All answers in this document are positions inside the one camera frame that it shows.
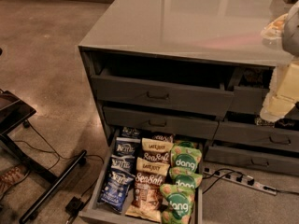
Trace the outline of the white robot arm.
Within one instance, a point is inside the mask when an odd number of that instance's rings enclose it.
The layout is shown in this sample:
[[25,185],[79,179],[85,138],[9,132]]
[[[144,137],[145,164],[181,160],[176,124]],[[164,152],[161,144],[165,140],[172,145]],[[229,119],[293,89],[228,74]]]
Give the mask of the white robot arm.
[[293,58],[277,66],[269,84],[260,117],[269,122],[283,119],[299,102],[299,1],[261,31],[262,38],[280,40],[284,51]]

